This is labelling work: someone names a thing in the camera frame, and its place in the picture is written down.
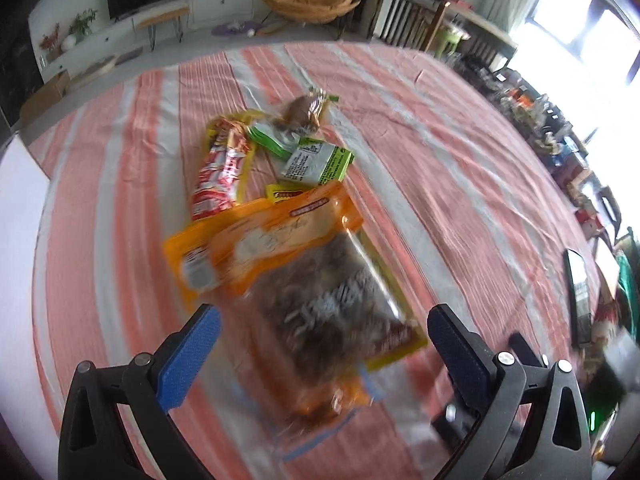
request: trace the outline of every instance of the cardboard box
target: cardboard box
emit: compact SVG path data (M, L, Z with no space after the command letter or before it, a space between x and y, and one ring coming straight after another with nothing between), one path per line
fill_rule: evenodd
M33 123L46 110L59 102L65 95L69 84L69 72L66 70L53 76L20 108L22 126Z

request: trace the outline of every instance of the floor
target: floor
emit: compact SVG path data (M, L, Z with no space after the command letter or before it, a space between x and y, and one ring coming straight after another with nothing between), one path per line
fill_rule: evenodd
M288 43L295 41L335 41L335 29L318 25L289 25L283 30L267 36L246 36L223 38L213 36L209 28L197 30L184 35L182 43L177 43L173 38L158 41L153 52L145 47L145 52L130 61L127 61L109 73L92 81L81 89L65 96L62 101L44 112L39 118L20 131L20 136L26 145L37 139L42 133L63 119L73 110L81 107L85 102L98 97L98 95L116 86L123 81L138 76L146 70L152 70L163 66L171 66L197 57L207 56L220 50L233 50L252 45L268 43ZM345 41L362 41L362 38L354 34L345 34Z

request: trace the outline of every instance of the metal screw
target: metal screw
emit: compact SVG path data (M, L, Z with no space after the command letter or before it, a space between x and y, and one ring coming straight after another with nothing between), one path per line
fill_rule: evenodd
M133 362L138 366L146 366L151 362L151 354L142 352L142 354L138 354L133 358Z
M444 418L447 422L453 422L456 420L456 407L453 404L447 404L447 409L444 412Z
M76 368L76 370L78 370L78 373L81 373L81 374L88 372L90 369L91 369L91 361L82 361Z
M498 361L500 361L505 366L511 366L516 362L516 358L512 356L509 352L500 352L498 354Z
M558 368L560 368L560 371L564 372L565 374L573 370L571 363L569 361L566 361L565 359L560 359L558 361Z

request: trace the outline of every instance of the orange and white stripe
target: orange and white stripe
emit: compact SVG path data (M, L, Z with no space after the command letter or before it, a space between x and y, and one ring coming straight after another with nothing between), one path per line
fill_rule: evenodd
M439 302L495 350L520 330L569 356L562 250L588 249L555 183L519 134L425 54L362 44L218 53L144 73L85 104L31 150L51 177L34 268L34 342L59 431L75 366L128 362L186 320L162 242L188 221L206 123L282 110L308 86L340 95L325 139L354 151L346 184L373 242L424 319ZM259 153L247 198L282 162ZM598 286L586 257L590 290ZM446 451L430 425L451 393L433 347L377 373L382 402L286 464L215 348L172 417L217 478L432 478ZM145 470L157 466L130 415Z

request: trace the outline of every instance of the tv stand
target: tv stand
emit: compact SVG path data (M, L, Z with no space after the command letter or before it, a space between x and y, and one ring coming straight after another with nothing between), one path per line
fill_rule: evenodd
M175 12L180 14L179 24L172 15ZM165 15L168 17L155 23L149 22L150 20L158 20ZM181 41L187 30L214 27L233 20L250 20L253 15L254 0L172 0L161 2L139 10L133 15L120 16L111 25L85 38L44 68L39 67L40 73L44 82L64 70L67 70L73 78L101 59L129 52L144 44L151 44L155 47L156 36L158 36L158 40L175 36L178 41ZM182 19L182 16L187 16L187 20ZM163 25L168 21L174 22L174 30ZM154 25L157 31L149 31L149 27Z

